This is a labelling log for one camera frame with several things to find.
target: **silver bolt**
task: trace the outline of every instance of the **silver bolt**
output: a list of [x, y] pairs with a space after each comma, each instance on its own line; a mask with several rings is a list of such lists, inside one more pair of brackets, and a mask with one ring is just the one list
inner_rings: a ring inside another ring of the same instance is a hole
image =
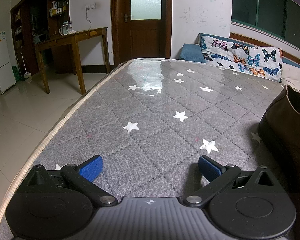
[[202, 198], [199, 196], [189, 196], [186, 198], [186, 200], [192, 204], [199, 204], [202, 201]]
[[112, 196], [102, 196], [100, 199], [99, 199], [103, 204], [111, 204], [115, 201], [115, 198], [112, 197]]

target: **black baseboard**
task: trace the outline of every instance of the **black baseboard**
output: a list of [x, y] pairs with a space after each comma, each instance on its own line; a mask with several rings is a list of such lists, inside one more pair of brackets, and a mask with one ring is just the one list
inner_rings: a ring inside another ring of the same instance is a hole
[[106, 65], [87, 65], [81, 66], [83, 73], [107, 73]]

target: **sofa armrest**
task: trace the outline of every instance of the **sofa armrest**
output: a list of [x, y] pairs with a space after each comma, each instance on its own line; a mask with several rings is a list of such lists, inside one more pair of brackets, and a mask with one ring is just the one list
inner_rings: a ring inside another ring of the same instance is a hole
[[181, 49], [179, 59], [206, 63], [198, 44], [185, 43]]

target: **white refrigerator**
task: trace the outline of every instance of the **white refrigerator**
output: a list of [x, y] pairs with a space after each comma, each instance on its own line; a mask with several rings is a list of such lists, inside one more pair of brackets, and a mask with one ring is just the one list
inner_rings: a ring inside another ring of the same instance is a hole
[[0, 94], [16, 83], [8, 53], [5, 32], [0, 33]]

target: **pink butterfly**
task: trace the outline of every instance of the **pink butterfly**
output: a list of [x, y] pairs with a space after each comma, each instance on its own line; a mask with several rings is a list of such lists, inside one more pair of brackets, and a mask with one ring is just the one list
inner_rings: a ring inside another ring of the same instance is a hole
[[213, 40], [211, 47], [219, 47], [225, 51], [228, 51], [227, 44], [224, 41]]

